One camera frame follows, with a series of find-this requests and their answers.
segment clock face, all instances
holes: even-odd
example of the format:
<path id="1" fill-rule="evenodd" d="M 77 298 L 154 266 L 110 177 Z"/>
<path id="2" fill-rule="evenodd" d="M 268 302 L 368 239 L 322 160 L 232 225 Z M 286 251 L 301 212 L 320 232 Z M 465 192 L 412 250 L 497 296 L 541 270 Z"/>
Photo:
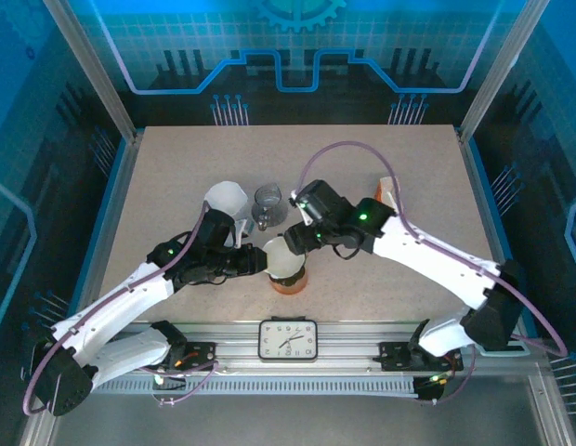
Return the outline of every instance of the clock face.
<path id="1" fill-rule="evenodd" d="M 314 321 L 262 321 L 259 358 L 275 361 L 310 361 L 317 358 L 317 323 Z"/>

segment table surface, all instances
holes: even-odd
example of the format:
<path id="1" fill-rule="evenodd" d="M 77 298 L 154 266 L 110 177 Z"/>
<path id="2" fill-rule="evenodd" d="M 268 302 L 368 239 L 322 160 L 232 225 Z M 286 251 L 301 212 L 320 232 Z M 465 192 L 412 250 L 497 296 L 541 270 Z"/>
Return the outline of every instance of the table surface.
<path id="1" fill-rule="evenodd" d="M 100 295 L 123 281 L 156 244 L 190 230 L 203 196 L 219 181 L 238 182 L 249 196 L 271 181 L 288 196 L 302 167 L 320 148 L 340 140 L 376 147 L 392 163 L 410 221 L 468 253 L 491 258 L 464 161 L 450 125 L 280 125 L 146 128 Z M 384 167 L 353 147 L 326 153 L 308 181 L 325 179 L 356 204 L 374 194 Z M 257 246 L 299 221 L 255 230 Z M 330 248 L 307 259 L 309 282 L 293 296 L 276 293 L 267 274 L 222 286 L 186 286 L 139 321 L 259 321 L 301 316 L 317 321 L 420 321 L 461 302 L 424 276 L 393 261 L 360 253 L 345 261 Z"/>

